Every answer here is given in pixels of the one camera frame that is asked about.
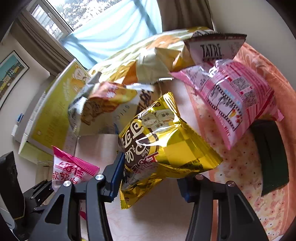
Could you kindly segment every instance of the crumpled packaging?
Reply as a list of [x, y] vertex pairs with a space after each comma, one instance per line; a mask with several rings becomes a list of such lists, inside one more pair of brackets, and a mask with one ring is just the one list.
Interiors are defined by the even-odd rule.
[[143, 110], [119, 134], [125, 153], [120, 190], [126, 209], [166, 177], [211, 170], [222, 158], [180, 118], [172, 93]]
[[68, 119], [77, 136], [119, 134], [130, 120], [160, 97], [158, 85], [122, 85], [96, 73], [69, 105]]

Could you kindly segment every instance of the curtain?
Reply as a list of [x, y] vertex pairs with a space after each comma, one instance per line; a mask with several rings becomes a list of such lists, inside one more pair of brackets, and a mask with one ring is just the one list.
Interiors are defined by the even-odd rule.
[[90, 69], [118, 51], [161, 32], [156, 0], [122, 0], [60, 41]]
[[194, 26], [213, 28], [208, 0], [157, 0], [163, 31]]
[[54, 76], [63, 71], [74, 58], [27, 10], [23, 10], [15, 19], [10, 33], [42, 67]]

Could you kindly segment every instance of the candy wrapper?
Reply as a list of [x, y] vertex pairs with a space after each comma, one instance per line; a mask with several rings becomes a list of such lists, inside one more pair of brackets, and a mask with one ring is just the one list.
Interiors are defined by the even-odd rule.
[[263, 116], [272, 116], [277, 121], [283, 119], [272, 88], [241, 63], [219, 60], [209, 71], [194, 66], [171, 74], [191, 86], [203, 99], [228, 150], [255, 119]]
[[52, 188], [57, 191], [64, 181], [72, 181], [74, 184], [87, 182], [98, 174], [100, 168], [74, 157], [57, 147], [54, 150], [54, 167], [52, 173]]
[[104, 81], [86, 99], [79, 95], [69, 106], [69, 122], [77, 136], [119, 134], [129, 121], [160, 96], [159, 87]]
[[173, 95], [164, 94], [119, 135], [125, 153], [121, 208], [129, 208], [166, 177], [215, 168], [222, 158], [183, 121]]

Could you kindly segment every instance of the snack bag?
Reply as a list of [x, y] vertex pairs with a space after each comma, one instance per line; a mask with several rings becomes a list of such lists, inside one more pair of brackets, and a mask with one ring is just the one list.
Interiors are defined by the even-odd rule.
[[222, 158], [183, 121], [173, 95], [164, 94], [119, 135], [125, 152], [121, 208], [129, 208], [166, 177], [211, 170]]
[[230, 150], [252, 122], [271, 115], [281, 121], [274, 91], [251, 68], [232, 60], [218, 60], [205, 71], [201, 66], [171, 73], [191, 86], [211, 110], [226, 148]]
[[[100, 82], [109, 81], [119, 84], [153, 84], [160, 78], [171, 77], [174, 61], [181, 58], [184, 40], [190, 39], [194, 32], [212, 33], [213, 30], [197, 26], [176, 29], [156, 34], [119, 51], [108, 59], [97, 63], [89, 70], [91, 76], [101, 72]], [[190, 56], [182, 62], [182, 68], [195, 65]]]
[[80, 95], [70, 104], [69, 122], [77, 136], [119, 134], [136, 114], [159, 96], [158, 86], [104, 81], [88, 99]]
[[54, 167], [52, 173], [52, 188], [57, 191], [64, 181], [72, 181], [73, 184], [87, 182], [98, 174], [100, 168], [72, 156], [57, 147], [54, 150]]
[[204, 65], [218, 59], [233, 59], [246, 41], [245, 34], [223, 34], [194, 32], [185, 45], [195, 63]]

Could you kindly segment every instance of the framed picture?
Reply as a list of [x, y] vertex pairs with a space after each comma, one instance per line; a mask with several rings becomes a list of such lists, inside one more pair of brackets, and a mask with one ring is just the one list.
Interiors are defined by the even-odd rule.
[[29, 69], [29, 66], [12, 51], [0, 63], [0, 109], [12, 88]]

